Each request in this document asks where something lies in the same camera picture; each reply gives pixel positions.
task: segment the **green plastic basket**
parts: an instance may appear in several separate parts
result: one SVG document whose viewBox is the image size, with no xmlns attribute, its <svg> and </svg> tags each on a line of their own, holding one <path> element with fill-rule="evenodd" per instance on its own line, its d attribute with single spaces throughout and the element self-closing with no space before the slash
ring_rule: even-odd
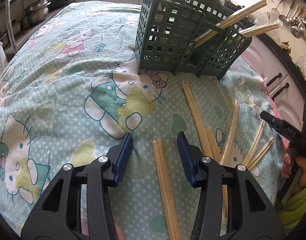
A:
<svg viewBox="0 0 306 240">
<path fill-rule="evenodd" d="M 190 72 L 223 78 L 252 38 L 239 23 L 219 29 L 225 19 L 219 0 L 143 0 L 135 53 L 141 69 Z M 194 39 L 209 29 L 216 36 L 194 49 Z"/>
</svg>

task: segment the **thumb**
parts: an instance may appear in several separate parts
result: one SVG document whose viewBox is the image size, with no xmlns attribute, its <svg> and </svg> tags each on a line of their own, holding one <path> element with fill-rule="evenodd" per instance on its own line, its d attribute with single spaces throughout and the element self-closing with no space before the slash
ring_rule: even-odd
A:
<svg viewBox="0 0 306 240">
<path fill-rule="evenodd" d="M 301 175 L 298 185 L 300 187 L 306 187 L 306 157 L 298 155 L 295 161 L 303 169 L 303 173 Z"/>
</svg>

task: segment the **hello kitty tablecloth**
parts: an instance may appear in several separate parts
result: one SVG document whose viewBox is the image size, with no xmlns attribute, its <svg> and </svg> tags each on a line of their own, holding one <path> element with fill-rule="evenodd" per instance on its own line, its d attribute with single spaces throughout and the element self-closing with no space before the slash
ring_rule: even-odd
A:
<svg viewBox="0 0 306 240">
<path fill-rule="evenodd" d="M 151 146 L 160 137 L 171 158 L 181 234 L 189 239 L 200 190 L 185 179 L 176 136 L 184 131 L 191 144 L 200 143 L 181 84 L 190 85 L 220 150 L 233 101 L 240 101 L 229 166 L 242 162 L 260 112 L 273 112 L 262 78 L 242 57 L 221 81 L 164 71 L 137 75 L 134 43 L 140 9 L 97 1 L 72 3 L 28 40 L 1 76 L 0 212 L 18 234 L 62 165 L 88 164 L 130 132 L 134 148 L 124 180 L 110 190 L 116 224 L 126 239 L 168 239 Z M 274 202 L 283 153 L 281 140 L 268 125 L 259 148 L 271 136 L 274 146 L 252 173 Z M 82 226 L 87 234 L 85 194 Z"/>
</svg>

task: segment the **green sleeve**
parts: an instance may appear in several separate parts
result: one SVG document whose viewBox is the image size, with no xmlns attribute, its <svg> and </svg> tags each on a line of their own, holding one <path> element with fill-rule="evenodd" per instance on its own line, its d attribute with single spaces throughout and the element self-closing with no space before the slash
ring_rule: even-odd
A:
<svg viewBox="0 0 306 240">
<path fill-rule="evenodd" d="M 275 210 L 282 220 L 285 232 L 288 234 L 306 212 L 306 188 L 290 197 L 285 205 L 277 202 Z"/>
</svg>

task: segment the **cabinet handle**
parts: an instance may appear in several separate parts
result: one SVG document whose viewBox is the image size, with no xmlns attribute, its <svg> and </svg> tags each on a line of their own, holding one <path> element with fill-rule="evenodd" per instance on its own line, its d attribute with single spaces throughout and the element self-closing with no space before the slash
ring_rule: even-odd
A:
<svg viewBox="0 0 306 240">
<path fill-rule="evenodd" d="M 272 100 L 274 102 L 274 99 L 282 93 L 283 90 L 287 89 L 289 87 L 289 83 L 285 83 L 285 85 L 283 87 L 281 87 L 273 96 L 272 96 Z"/>
<path fill-rule="evenodd" d="M 267 84 L 266 86 L 268 87 L 269 85 L 271 85 L 274 81 L 276 81 L 278 78 L 282 77 L 282 73 L 277 74 L 274 78 L 272 78 Z"/>
</svg>

